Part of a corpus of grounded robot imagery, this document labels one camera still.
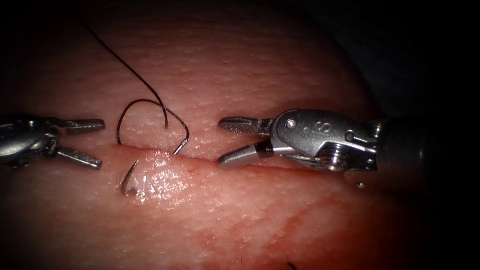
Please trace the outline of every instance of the screw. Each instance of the screw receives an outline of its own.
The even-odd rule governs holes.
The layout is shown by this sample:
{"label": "screw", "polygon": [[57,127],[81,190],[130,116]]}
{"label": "screw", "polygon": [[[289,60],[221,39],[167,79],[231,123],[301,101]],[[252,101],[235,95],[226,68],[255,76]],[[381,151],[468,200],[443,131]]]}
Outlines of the screw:
{"label": "screw", "polygon": [[345,171],[347,158],[347,148],[341,144],[333,144],[320,153],[321,165],[331,172]]}
{"label": "screw", "polygon": [[297,126],[297,122],[293,119],[289,119],[286,122],[286,128],[289,129],[289,130],[294,129],[296,126]]}

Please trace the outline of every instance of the skin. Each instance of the skin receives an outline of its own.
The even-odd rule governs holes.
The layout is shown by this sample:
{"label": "skin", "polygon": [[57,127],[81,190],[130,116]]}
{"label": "skin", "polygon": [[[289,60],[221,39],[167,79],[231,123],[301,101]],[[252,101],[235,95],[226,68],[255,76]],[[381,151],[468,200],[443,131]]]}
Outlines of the skin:
{"label": "skin", "polygon": [[[188,125],[128,103],[148,89],[78,22],[51,14],[1,93],[3,113],[104,119],[106,130],[61,144],[103,161],[59,158],[3,168],[4,261],[48,269],[405,269],[428,261],[421,206],[362,192],[341,175],[281,157],[237,169],[216,159],[260,141],[217,127],[223,117],[275,118],[320,109],[381,117],[358,72],[318,26],[261,4],[122,3],[82,11],[110,47]],[[124,196],[121,181],[139,160]]]}

